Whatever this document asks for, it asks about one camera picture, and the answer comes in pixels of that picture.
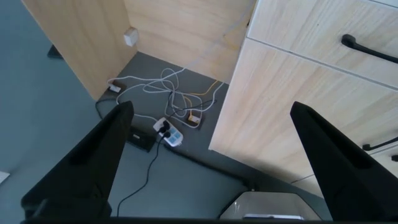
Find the electrical cord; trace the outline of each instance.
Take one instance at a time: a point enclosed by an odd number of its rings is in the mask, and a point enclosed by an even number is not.
[[[166,116],[169,116],[169,115],[167,114],[167,108],[169,107],[169,101],[170,101],[170,97],[171,97],[171,104],[170,104],[170,106],[171,106],[171,108],[172,108],[172,110],[173,110],[173,115],[175,115],[175,116],[170,116],[170,117],[173,118],[173,119],[176,119],[177,121],[179,121],[179,122],[181,122],[181,123],[183,123],[183,124],[185,124],[185,125],[187,125],[187,126],[190,127],[190,128],[197,128],[197,127],[199,127],[200,122],[199,122],[197,125],[190,125],[190,124],[188,124],[188,123],[186,123],[186,122],[184,122],[184,121],[182,121],[182,120],[180,119],[180,118],[183,118],[184,116],[187,115],[187,110],[183,110],[183,111],[184,111],[183,114],[177,114],[177,113],[176,113],[176,110],[180,110],[181,108],[174,104],[175,97],[176,97],[176,95],[180,95],[180,96],[181,96],[181,99],[183,100],[183,103],[184,103],[184,107],[185,107],[185,108],[187,107],[187,99],[188,99],[187,96],[191,96],[191,97],[193,97],[193,98],[196,98],[196,99],[199,100],[200,103],[202,103],[201,98],[198,97],[198,96],[206,95],[206,94],[209,92],[209,90],[217,83],[217,81],[215,81],[215,82],[209,87],[209,89],[208,89],[205,93],[183,93],[183,92],[181,92],[181,91],[177,91],[178,86],[179,86],[179,80],[178,80],[178,75],[177,75],[177,74],[182,73],[182,72],[185,71],[187,68],[194,66],[194,65],[197,64],[203,57],[205,57],[206,55],[208,55],[208,54],[213,50],[213,48],[215,48],[223,39],[225,39],[225,35],[226,35],[226,34],[228,34],[229,32],[231,32],[232,30],[235,30],[235,28],[237,28],[237,26],[243,21],[244,16],[245,16],[251,9],[252,9],[252,5],[250,4],[250,5],[245,9],[245,11],[244,11],[244,13],[241,15],[241,17],[240,17],[234,24],[230,25],[220,38],[218,38],[217,40],[215,40],[215,41],[213,42],[213,44],[212,44],[210,47],[208,47],[199,57],[197,57],[197,58],[196,58],[195,60],[193,60],[192,62],[188,63],[185,67],[183,67],[181,70],[179,70],[179,71],[177,71],[177,72],[174,71],[174,70],[172,70],[171,68],[165,68],[165,69],[163,69],[163,71],[160,73],[160,78],[139,78],[139,77],[135,77],[135,76],[126,76],[126,77],[121,77],[121,78],[111,78],[111,79],[109,79],[109,80],[107,81],[107,84],[110,84],[110,82],[111,82],[111,81],[114,81],[114,80],[123,80],[123,79],[126,79],[126,78],[134,78],[134,79],[136,79],[136,80],[148,81],[148,82],[149,82],[149,83],[147,83],[147,84],[138,84],[138,85],[134,85],[134,86],[131,86],[131,87],[129,87],[128,89],[124,90],[124,91],[123,91],[122,93],[120,93],[119,96],[116,98],[116,103],[119,102],[119,97],[121,97],[123,94],[125,94],[125,92],[127,92],[127,91],[129,91],[129,90],[131,90],[131,89],[133,89],[133,88],[136,88],[136,87],[138,87],[138,86],[143,86],[143,87],[142,87],[142,90],[143,90],[144,92],[146,92],[146,93],[166,93],[166,92],[169,92],[169,93],[171,93],[171,94],[169,95],[169,100],[167,101],[167,104],[166,104],[166,106],[165,106],[165,112],[164,112],[164,114],[165,114]],[[171,71],[172,73],[171,73],[170,75],[167,75],[166,77],[163,77],[163,74],[164,74],[164,72],[166,72],[166,71]],[[170,80],[166,80],[167,78],[170,78],[170,77],[172,77],[172,76],[175,76],[175,77],[176,77],[176,80],[177,80],[176,85],[174,85],[174,83],[171,82]],[[157,83],[157,82],[160,82],[160,83],[162,84],[163,88],[159,88],[159,87],[157,87],[157,86],[153,86],[153,85],[152,85],[152,84],[155,84],[155,83]],[[171,84],[171,88],[167,87],[165,83]],[[192,114],[192,111],[199,111],[199,112],[200,112],[199,119],[200,119],[200,121],[201,121],[202,112],[205,112],[205,111],[209,110],[209,109],[213,106],[213,104],[214,104],[214,102],[215,102],[215,95],[216,95],[216,92],[217,92],[223,85],[224,85],[224,83],[221,83],[221,85],[220,85],[218,88],[216,88],[216,89],[214,90],[214,92],[213,92],[213,101],[211,102],[211,104],[210,104],[209,106],[207,106],[206,108],[192,108],[192,109],[189,109],[190,114]],[[140,114],[137,114],[136,116],[142,116],[142,117],[145,117],[145,118],[150,118],[150,119],[155,120],[155,118],[152,118],[152,117],[150,117],[150,116],[144,116],[144,115],[140,115]]]
[[[142,190],[142,189],[148,184],[150,168],[152,167],[152,164],[153,164],[153,163],[155,162],[155,160],[157,159],[157,156],[159,155],[160,143],[162,142],[162,140],[163,140],[164,137],[165,137],[165,136],[163,136],[163,137],[160,139],[160,141],[157,143],[156,155],[155,155],[155,157],[153,158],[153,160],[150,162],[150,164],[149,164],[149,166],[148,166],[148,169],[147,169],[147,176],[146,176],[146,180],[145,180],[144,185],[142,185],[142,186],[141,186],[140,188],[138,188],[136,191],[134,191],[133,193],[129,194],[127,197],[123,198],[123,199],[119,202],[119,204],[118,204],[118,211],[117,211],[117,214],[116,214],[117,217],[119,216],[119,210],[120,210],[121,204],[122,204],[125,200],[127,200],[129,197],[132,197],[132,196],[135,195],[136,193],[140,192],[140,190]]]
[[[104,118],[102,117],[102,114],[101,114],[101,112],[100,112],[100,109],[98,108],[98,105],[99,105],[100,103],[102,103],[102,102],[105,102],[105,101],[115,101],[115,102],[116,102],[116,99],[115,99],[115,98],[108,98],[108,99],[98,100],[97,102],[95,102],[95,109],[96,109],[96,111],[97,111],[97,113],[98,113],[99,118],[101,118],[101,119],[104,119]],[[201,103],[201,104],[199,104],[199,105],[196,105],[196,106],[191,106],[191,107],[179,109],[179,110],[175,111],[173,114],[169,115],[168,118],[167,118],[167,120],[168,120],[171,116],[173,116],[175,113],[177,113],[177,112],[179,112],[179,111],[190,110],[190,109],[194,109],[194,108],[197,108],[197,107],[202,107],[202,106],[204,106],[206,103],[209,103],[209,102],[212,102],[212,101],[213,101],[213,100],[208,100],[208,101],[205,101],[205,102],[203,102],[203,103]]]
[[[114,100],[115,100],[114,98],[108,98],[108,99],[98,100],[97,102],[95,102],[95,110],[97,111],[99,118],[104,119],[104,117],[102,116],[102,114],[100,112],[100,109],[98,109],[98,105],[105,101],[114,101]]]

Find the white plastic base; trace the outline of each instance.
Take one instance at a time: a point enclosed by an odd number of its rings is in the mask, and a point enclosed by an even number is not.
[[[154,129],[156,131],[159,131],[161,127],[163,127],[163,121],[167,121],[166,118],[160,118],[155,124],[154,124]],[[175,147],[179,146],[182,143],[183,140],[183,135],[182,133],[172,125],[169,121],[167,121],[170,125],[170,129],[168,132],[171,134],[170,137],[164,138],[164,141],[166,141],[170,146]]]

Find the black cable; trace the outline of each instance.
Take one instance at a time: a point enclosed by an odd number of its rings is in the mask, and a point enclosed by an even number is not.
[[[154,159],[153,159],[153,160],[150,162],[150,164],[149,164],[149,167],[148,167],[148,169],[147,169],[147,177],[146,177],[146,181],[145,181],[144,185],[141,186],[140,188],[138,188],[135,192],[133,192],[133,193],[131,193],[130,195],[128,195],[127,197],[123,198],[123,199],[119,202],[119,204],[118,204],[118,212],[117,212],[117,214],[116,214],[117,217],[119,216],[120,205],[121,205],[125,200],[127,200],[129,197],[131,197],[131,196],[135,195],[136,193],[138,193],[140,190],[142,190],[142,189],[148,184],[148,181],[149,181],[149,171],[150,171],[150,168],[152,167],[152,164],[155,162],[155,160],[157,159],[157,156],[159,155],[159,146],[160,146],[160,142],[162,142],[163,138],[164,138],[164,136],[163,136],[163,137],[160,139],[160,141],[157,143],[156,156],[154,157]]]
[[[115,98],[108,98],[108,99],[98,100],[97,102],[95,102],[95,110],[97,111],[99,118],[104,119],[104,117],[102,117],[100,109],[98,109],[98,104],[105,102],[105,101],[113,101],[113,100],[116,101]]]
[[[174,113],[172,113],[171,115],[169,115],[169,116],[166,118],[166,120],[168,121],[169,118],[171,118],[171,117],[172,117],[173,115],[175,115],[177,112],[180,112],[180,111],[183,111],[183,110],[189,110],[189,109],[199,108],[199,107],[201,107],[201,106],[204,106],[205,103],[209,103],[209,102],[212,102],[212,101],[213,101],[213,100],[208,100],[208,101],[205,101],[204,103],[201,103],[201,104],[199,104],[199,105],[197,105],[197,106],[191,106],[191,107],[188,107],[188,108],[181,108],[181,109],[178,109],[178,110],[174,111]]]

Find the dark gray floor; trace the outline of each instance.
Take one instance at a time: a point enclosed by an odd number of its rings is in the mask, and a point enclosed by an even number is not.
[[[175,71],[181,68],[157,58],[138,53],[121,72],[119,77],[128,75],[141,77],[141,78],[159,78],[160,73],[164,68],[172,68]],[[213,79],[197,74],[195,72],[186,71],[179,75],[180,91],[202,93],[214,82]],[[142,83],[137,80],[128,79],[121,81],[127,86],[137,85]],[[248,167],[240,162],[230,159],[215,151],[209,151],[211,137],[224,102],[225,94],[228,90],[228,85],[224,85],[216,94],[217,103],[204,113],[205,119],[200,130],[186,127],[178,121],[172,120],[175,125],[184,135],[183,144],[176,148],[177,151],[194,157],[196,160],[210,164],[219,169],[226,170],[234,175],[244,177],[255,182],[259,190],[270,192],[292,192],[299,194],[305,201],[307,201],[314,210],[324,219],[330,219],[330,214],[325,205],[325,201],[315,195],[309,194],[301,189],[298,189],[290,184],[279,181],[275,178],[269,177],[258,170]],[[136,113],[161,118],[164,116],[164,108],[167,102],[168,93],[148,94],[138,87],[129,90],[122,97],[120,101],[131,100],[134,104]],[[210,100],[212,92],[203,96],[202,100]],[[113,102],[105,102],[100,105],[103,112],[109,111],[114,106]],[[152,125],[154,121],[147,118],[135,117],[133,125],[143,130],[153,132]]]
[[[0,171],[11,173],[0,184],[0,223],[23,219],[21,197],[42,178],[100,120],[94,101],[64,61],[50,60],[49,40],[20,1],[0,1]],[[139,54],[122,75],[158,77],[167,64]],[[186,73],[182,91],[203,91],[212,80]],[[200,131],[181,128],[184,144],[178,150],[231,172],[256,180],[261,190],[297,192],[323,218],[329,218],[322,199],[296,189],[247,166],[208,151],[226,86],[217,94],[217,104],[206,114]],[[161,116],[163,95],[132,91],[122,100],[132,100],[137,112]],[[113,105],[104,103],[106,112]],[[152,121],[134,118],[134,124],[150,129]],[[155,151],[147,154],[126,146],[109,199],[113,208],[144,181]],[[240,182],[203,168],[160,149],[149,185],[123,204],[121,215],[140,217],[215,218],[238,192]]]

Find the black plug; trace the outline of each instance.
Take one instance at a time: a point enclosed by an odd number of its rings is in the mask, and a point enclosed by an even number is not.
[[[169,122],[163,121],[163,127],[166,129],[166,131],[169,130],[169,129],[170,129],[170,124],[169,124]]]
[[[169,138],[170,136],[171,134],[168,131],[163,134],[163,138]]]
[[[170,129],[170,124],[167,121],[163,121],[163,127],[161,127],[158,133],[165,133],[167,130]]]

